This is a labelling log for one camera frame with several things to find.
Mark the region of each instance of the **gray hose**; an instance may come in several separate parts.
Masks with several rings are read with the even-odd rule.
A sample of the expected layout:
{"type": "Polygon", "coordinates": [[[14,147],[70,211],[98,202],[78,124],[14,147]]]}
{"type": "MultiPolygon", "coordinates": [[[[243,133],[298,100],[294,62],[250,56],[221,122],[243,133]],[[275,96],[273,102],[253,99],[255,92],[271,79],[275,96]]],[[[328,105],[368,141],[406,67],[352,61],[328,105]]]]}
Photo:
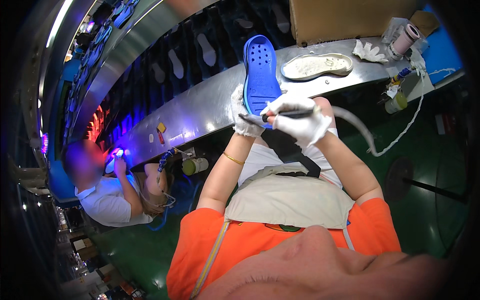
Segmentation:
{"type": "Polygon", "coordinates": [[[332,106],[332,109],[333,109],[333,115],[335,117],[344,119],[345,121],[352,124],[355,128],[358,129],[360,134],[367,141],[368,147],[370,147],[367,150],[367,152],[371,152],[373,156],[381,155],[377,153],[377,149],[375,148],[375,143],[373,141],[372,133],[370,132],[370,130],[368,130],[367,126],[365,126],[365,124],[363,124],[363,122],[357,116],[355,116],[353,113],[349,112],[348,110],[344,108],[340,108],[338,106],[332,106]]]}

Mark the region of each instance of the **factory floor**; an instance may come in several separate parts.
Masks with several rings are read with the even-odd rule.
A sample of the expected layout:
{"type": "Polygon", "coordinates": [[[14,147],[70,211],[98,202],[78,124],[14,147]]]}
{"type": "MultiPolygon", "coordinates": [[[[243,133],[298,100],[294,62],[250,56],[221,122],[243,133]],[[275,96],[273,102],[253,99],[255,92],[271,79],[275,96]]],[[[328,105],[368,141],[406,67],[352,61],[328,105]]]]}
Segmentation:
{"type": "MultiPolygon", "coordinates": [[[[458,137],[437,133],[434,108],[436,97],[440,95],[427,96],[409,131],[381,157],[366,153],[368,146],[363,137],[352,126],[337,119],[339,136],[370,167],[380,184],[383,184],[390,164],[400,156],[407,156],[415,168],[414,180],[462,193],[465,189],[465,163],[458,137]]],[[[332,96],[329,99],[333,105],[351,99],[349,95],[337,98],[332,96]]],[[[404,130],[417,107],[418,101],[413,101],[407,109],[395,115],[387,115],[381,106],[376,105],[351,105],[350,109],[370,128],[380,152],[404,130]]],[[[230,134],[217,132],[208,138],[226,140],[230,134]]],[[[409,254],[447,256],[467,214],[465,204],[417,187],[411,187],[402,200],[388,204],[402,251],[409,254]]],[[[137,225],[102,234],[92,233],[91,238],[107,261],[114,264],[127,280],[139,284],[148,293],[147,299],[168,299],[165,278],[177,244],[181,218],[169,216],[159,231],[137,225]]]]}

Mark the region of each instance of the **yellow sticker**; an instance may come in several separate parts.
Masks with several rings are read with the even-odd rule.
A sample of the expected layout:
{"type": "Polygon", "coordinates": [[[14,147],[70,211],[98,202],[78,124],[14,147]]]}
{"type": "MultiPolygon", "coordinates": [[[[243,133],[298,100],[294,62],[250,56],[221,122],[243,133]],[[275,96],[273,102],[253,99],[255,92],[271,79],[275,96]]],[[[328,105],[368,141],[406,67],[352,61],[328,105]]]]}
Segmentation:
{"type": "Polygon", "coordinates": [[[162,122],[160,122],[160,124],[157,126],[157,129],[158,129],[161,133],[164,133],[167,128],[165,127],[165,125],[163,125],[162,122]]]}

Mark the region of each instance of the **white shirt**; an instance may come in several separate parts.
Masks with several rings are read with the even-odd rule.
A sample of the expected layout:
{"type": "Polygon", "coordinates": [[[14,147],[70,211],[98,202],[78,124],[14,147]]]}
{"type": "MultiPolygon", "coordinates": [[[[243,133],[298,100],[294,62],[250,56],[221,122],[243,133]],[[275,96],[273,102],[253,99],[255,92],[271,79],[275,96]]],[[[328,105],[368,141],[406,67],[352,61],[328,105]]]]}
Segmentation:
{"type": "MultiPolygon", "coordinates": [[[[127,175],[128,181],[140,192],[132,175],[127,175]]],[[[98,223],[105,226],[124,227],[152,222],[153,218],[142,213],[130,218],[131,206],[123,196],[118,178],[102,177],[100,182],[91,189],[81,193],[75,187],[75,196],[78,197],[85,212],[98,223]]]]}

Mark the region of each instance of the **metal workbench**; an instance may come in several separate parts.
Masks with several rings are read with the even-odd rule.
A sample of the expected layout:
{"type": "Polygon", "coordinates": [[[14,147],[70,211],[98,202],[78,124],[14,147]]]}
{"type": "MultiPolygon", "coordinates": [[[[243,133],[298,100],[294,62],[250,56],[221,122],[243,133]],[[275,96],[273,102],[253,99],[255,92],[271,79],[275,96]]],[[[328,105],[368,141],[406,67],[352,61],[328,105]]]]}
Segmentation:
{"type": "MultiPolygon", "coordinates": [[[[362,38],[380,47],[380,53],[386,53],[385,44],[379,37],[362,38]]],[[[386,64],[361,60],[352,54],[355,39],[334,41],[298,48],[291,46],[276,51],[276,77],[282,88],[306,97],[323,95],[358,84],[388,79],[390,72],[409,67],[406,60],[386,64]],[[347,76],[326,74],[307,82],[294,82],[280,73],[280,66],[290,59],[308,53],[341,53],[353,61],[353,71],[347,76]]],[[[155,112],[140,121],[130,131],[115,142],[114,147],[124,148],[130,166],[141,164],[162,154],[172,146],[179,146],[198,139],[206,134],[232,126],[234,121],[230,108],[230,95],[238,84],[245,81],[243,64],[221,72],[184,93],[176,96],[155,112]],[[156,133],[157,125],[162,122],[167,130],[163,133],[165,145],[162,145],[156,133]]]]}

